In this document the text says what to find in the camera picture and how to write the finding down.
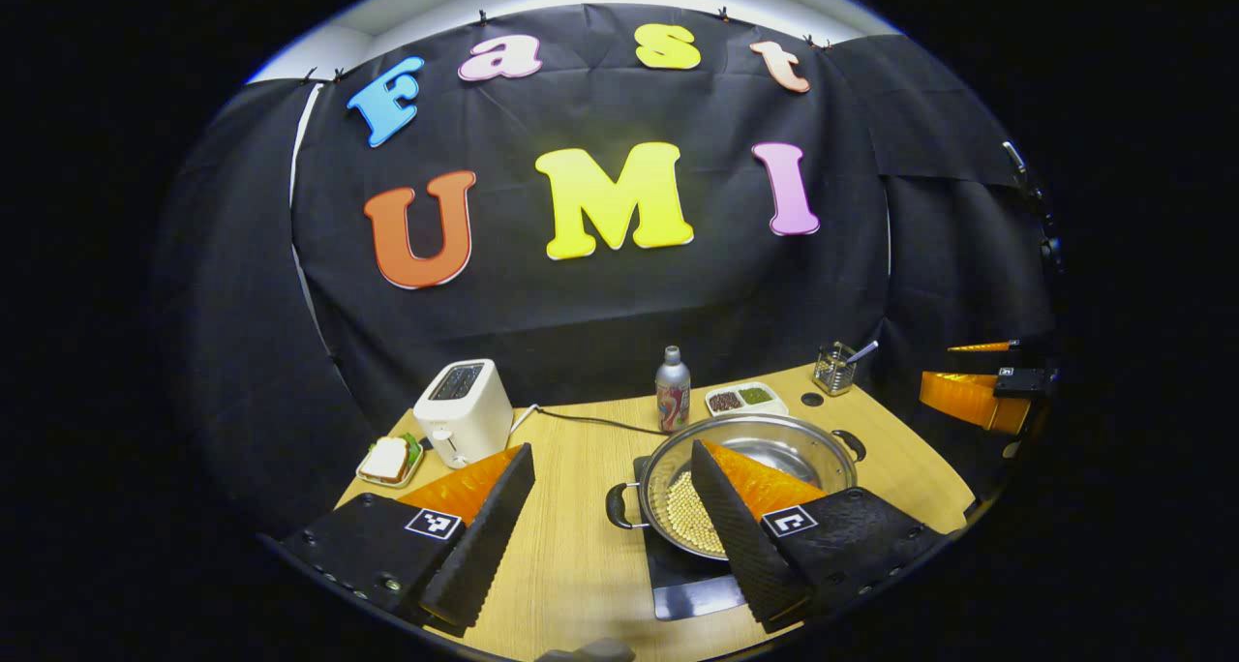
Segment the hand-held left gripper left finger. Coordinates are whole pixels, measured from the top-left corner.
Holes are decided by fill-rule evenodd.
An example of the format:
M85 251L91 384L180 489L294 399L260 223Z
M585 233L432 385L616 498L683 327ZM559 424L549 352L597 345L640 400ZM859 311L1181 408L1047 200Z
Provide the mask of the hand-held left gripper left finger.
M518 444L399 500L363 492L282 539L282 555L392 617L463 631L534 482L532 445Z

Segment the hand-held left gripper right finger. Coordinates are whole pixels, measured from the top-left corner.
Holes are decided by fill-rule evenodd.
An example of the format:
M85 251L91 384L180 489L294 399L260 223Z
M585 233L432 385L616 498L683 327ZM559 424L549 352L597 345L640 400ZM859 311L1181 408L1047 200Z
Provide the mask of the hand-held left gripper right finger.
M949 542L869 490L824 493L717 444L694 441L691 469L761 625L838 617Z

